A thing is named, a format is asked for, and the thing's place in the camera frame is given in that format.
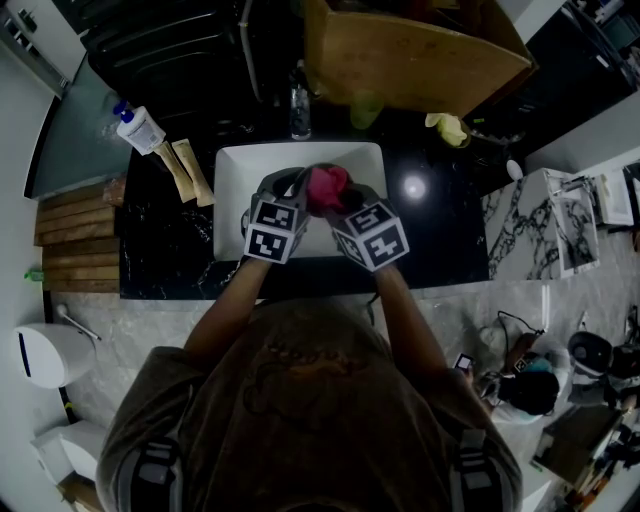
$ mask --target glove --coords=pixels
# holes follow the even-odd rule
[[[325,213],[338,247],[347,258],[371,272],[409,252],[400,218],[391,203],[365,185],[349,185],[349,195],[359,193],[361,208],[356,213]]]
[[[306,186],[309,173],[302,167],[283,169],[265,177],[251,197],[242,218],[244,254],[284,264],[294,253],[309,222]]]

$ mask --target cardboard box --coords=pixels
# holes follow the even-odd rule
[[[534,66],[495,0],[480,7],[480,37],[379,14],[337,12],[305,0],[305,69],[332,103],[379,93],[386,107],[464,117],[513,91]]]

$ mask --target green object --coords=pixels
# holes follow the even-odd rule
[[[29,270],[29,272],[24,275],[24,278],[34,283],[41,283],[44,281],[44,272],[42,270]]]
[[[351,124],[357,130],[366,130],[373,124],[382,109],[384,100],[373,91],[356,91],[351,99]]]

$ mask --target white bin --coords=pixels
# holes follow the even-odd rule
[[[73,382],[89,371],[96,361],[93,342],[85,334],[58,324],[16,327],[11,352],[27,380],[49,389]]]

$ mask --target plastic bottle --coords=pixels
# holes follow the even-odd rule
[[[41,283],[44,281],[44,272],[42,270],[29,270],[29,272],[25,273],[24,278],[34,283]]]
[[[148,155],[162,144],[165,131],[151,118],[145,107],[133,111],[127,108],[127,102],[121,101],[113,109],[122,121],[116,133],[138,150],[141,155]]]

